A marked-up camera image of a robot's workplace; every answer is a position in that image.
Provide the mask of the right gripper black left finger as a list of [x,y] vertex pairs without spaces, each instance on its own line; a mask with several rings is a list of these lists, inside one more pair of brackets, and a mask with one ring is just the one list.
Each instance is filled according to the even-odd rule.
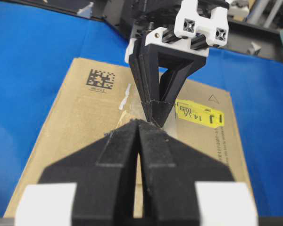
[[133,215],[139,120],[47,166],[28,185],[17,226],[113,226]]

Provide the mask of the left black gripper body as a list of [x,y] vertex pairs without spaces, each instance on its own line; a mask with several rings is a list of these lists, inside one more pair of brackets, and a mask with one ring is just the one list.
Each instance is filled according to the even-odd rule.
[[217,6],[211,12],[210,18],[200,16],[197,12],[197,0],[184,0],[175,17],[174,29],[158,27],[145,38],[145,46],[154,44],[183,53],[208,57],[208,47],[200,45],[201,38],[209,47],[223,47],[228,38],[228,7]]

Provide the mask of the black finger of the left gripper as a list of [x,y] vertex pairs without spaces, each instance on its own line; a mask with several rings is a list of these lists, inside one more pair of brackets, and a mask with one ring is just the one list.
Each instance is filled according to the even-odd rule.
[[163,127],[188,76],[202,68],[204,56],[154,44],[143,48],[146,119]]
[[158,52],[154,45],[146,45],[145,40],[138,38],[134,43],[129,64],[147,121],[159,122]]

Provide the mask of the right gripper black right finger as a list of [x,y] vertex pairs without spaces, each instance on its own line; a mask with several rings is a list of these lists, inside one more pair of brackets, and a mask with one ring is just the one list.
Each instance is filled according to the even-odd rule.
[[143,214],[156,226],[256,226],[247,185],[228,166],[148,124],[138,126]]

